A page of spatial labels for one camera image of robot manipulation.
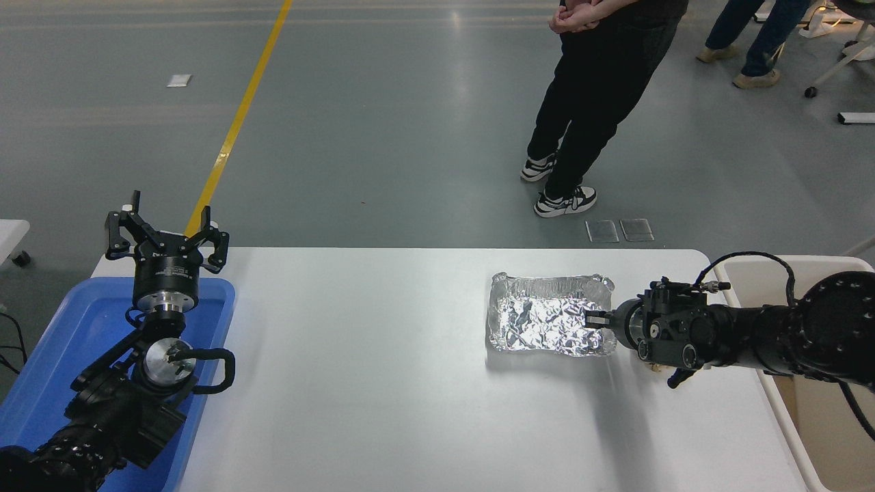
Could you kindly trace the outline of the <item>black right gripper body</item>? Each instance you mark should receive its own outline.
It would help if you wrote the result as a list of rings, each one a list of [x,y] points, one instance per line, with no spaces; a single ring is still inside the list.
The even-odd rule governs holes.
[[[632,333],[632,325],[634,325],[632,320],[640,308],[640,300],[625,300],[612,311],[612,317],[610,317],[610,330],[615,334],[618,343],[628,349],[638,348],[638,340]]]

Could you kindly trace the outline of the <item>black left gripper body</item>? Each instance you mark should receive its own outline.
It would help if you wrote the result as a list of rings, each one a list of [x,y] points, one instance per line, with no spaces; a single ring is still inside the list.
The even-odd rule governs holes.
[[[180,252],[181,241],[165,238],[165,249],[159,250],[151,242],[137,244],[135,253],[135,297],[146,297],[156,292],[180,292],[199,295],[200,267],[203,256],[193,248]]]

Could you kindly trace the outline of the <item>person's hand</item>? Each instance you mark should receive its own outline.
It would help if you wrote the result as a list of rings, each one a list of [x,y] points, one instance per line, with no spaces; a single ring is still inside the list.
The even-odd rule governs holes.
[[[608,18],[618,9],[618,1],[588,1],[575,8],[574,16],[581,24],[588,25]]]
[[[562,34],[589,30],[592,9],[587,3],[560,4],[549,21],[550,31]]]

